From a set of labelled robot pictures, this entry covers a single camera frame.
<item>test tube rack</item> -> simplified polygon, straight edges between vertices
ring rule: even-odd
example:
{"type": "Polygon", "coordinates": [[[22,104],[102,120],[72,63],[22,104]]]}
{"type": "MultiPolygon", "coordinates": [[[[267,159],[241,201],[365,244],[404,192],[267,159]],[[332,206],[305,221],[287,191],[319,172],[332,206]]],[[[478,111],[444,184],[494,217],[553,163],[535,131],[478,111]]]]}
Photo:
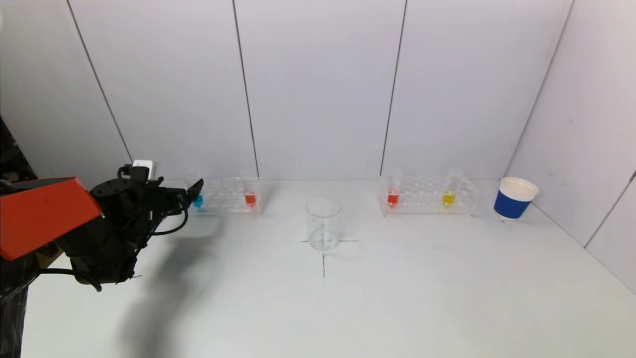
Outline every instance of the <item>test tube rack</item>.
{"type": "Polygon", "coordinates": [[[259,178],[204,178],[201,190],[202,203],[193,203],[188,212],[195,215],[248,214],[260,215],[265,196],[259,178]],[[247,204],[244,182],[249,180],[256,202],[247,204]]]}
{"type": "Polygon", "coordinates": [[[461,178],[459,189],[455,193],[454,204],[446,208],[442,196],[446,187],[446,178],[419,178],[405,176],[401,180],[399,195],[395,205],[389,204],[389,176],[380,177],[378,202],[384,216],[405,214],[456,214],[472,215],[479,201],[480,191],[465,176],[461,178]]]}

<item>blue cup band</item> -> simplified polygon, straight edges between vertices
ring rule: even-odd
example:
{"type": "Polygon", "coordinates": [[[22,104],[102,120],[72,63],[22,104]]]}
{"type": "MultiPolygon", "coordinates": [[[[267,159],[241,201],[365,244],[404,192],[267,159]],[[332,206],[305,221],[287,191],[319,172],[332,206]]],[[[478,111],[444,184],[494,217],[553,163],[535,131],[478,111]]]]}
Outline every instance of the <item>blue cup band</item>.
{"type": "Polygon", "coordinates": [[[520,218],[530,203],[511,199],[500,191],[495,200],[495,212],[505,218],[520,218]]]}

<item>test tube with red liquid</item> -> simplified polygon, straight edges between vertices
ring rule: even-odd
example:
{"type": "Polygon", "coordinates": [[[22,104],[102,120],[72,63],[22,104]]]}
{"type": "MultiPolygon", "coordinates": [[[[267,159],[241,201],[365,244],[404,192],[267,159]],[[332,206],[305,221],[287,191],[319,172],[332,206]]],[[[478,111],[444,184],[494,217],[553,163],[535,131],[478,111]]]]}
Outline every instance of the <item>test tube with red liquid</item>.
{"type": "Polygon", "coordinates": [[[250,208],[254,208],[256,206],[256,188],[254,186],[254,181],[257,179],[245,173],[241,173],[240,179],[243,182],[245,204],[247,204],[250,208]]]}
{"type": "Polygon", "coordinates": [[[389,175],[389,196],[387,197],[389,208],[394,208],[398,205],[399,190],[400,185],[402,184],[402,174],[403,172],[400,169],[394,169],[389,175]]]}

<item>orange robot casing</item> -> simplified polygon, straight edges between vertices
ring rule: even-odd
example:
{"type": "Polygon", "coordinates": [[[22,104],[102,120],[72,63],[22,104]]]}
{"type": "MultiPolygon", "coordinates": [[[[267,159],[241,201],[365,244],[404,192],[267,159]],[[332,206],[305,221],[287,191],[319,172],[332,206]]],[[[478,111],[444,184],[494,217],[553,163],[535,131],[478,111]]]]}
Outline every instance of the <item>orange robot casing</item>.
{"type": "Polygon", "coordinates": [[[11,184],[0,197],[0,255],[15,260],[101,215],[77,177],[11,184]]]}

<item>blue and white cup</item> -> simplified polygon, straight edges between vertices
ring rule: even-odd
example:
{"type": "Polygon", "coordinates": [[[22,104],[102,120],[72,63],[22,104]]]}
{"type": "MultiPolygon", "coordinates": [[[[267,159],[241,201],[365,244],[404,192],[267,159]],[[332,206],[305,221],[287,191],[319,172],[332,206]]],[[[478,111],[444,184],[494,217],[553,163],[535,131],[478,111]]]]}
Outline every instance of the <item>blue and white cup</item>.
{"type": "Polygon", "coordinates": [[[527,180],[505,177],[499,185],[495,214],[501,220],[517,220],[538,193],[539,188],[527,180]]]}

